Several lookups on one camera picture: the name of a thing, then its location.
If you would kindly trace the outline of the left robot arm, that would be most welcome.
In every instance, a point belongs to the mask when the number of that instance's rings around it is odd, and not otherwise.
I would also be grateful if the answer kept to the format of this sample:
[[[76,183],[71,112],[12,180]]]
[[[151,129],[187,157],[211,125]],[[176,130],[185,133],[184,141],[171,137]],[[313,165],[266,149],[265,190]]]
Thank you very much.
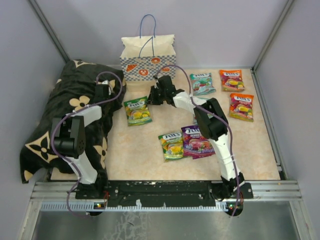
[[[102,118],[102,107],[115,98],[108,81],[95,86],[94,104],[86,103],[79,110],[73,110],[64,117],[52,119],[51,148],[76,174],[81,184],[87,185],[86,192],[97,199],[103,195],[104,186],[98,183],[98,172],[86,154],[85,128]]]

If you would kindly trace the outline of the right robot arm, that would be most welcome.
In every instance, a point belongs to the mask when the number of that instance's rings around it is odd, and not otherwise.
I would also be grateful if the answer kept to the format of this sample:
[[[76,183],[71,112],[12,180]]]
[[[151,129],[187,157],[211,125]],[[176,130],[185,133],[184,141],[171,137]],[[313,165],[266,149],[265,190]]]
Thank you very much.
[[[177,89],[168,75],[154,76],[155,85],[150,88],[148,103],[167,103],[175,108],[193,113],[199,131],[212,145],[220,165],[223,192],[229,198],[240,198],[244,176],[237,166],[233,153],[233,134],[218,100],[192,96],[183,89]]]

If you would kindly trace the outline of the checkered paper bag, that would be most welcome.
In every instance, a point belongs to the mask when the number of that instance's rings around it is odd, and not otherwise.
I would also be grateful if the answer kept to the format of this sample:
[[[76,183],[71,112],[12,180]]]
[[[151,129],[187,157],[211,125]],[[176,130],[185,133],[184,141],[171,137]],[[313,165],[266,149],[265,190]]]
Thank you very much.
[[[172,66],[177,59],[174,49],[175,35],[156,35],[155,56],[143,52],[142,56],[138,57],[141,47],[150,37],[152,35],[121,38],[124,50],[120,55],[120,65],[130,92],[147,91],[155,84],[154,75],[168,75],[172,79],[176,77],[176,69]]]

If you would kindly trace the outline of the green candy bag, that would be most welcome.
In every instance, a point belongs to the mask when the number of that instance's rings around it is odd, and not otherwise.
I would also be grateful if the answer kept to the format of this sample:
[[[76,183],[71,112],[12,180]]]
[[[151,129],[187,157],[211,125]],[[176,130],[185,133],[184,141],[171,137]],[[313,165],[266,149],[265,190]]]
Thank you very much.
[[[147,96],[125,101],[124,108],[128,126],[140,126],[153,121],[148,108]]]
[[[184,145],[181,131],[166,133],[158,136],[165,162],[183,159]]]

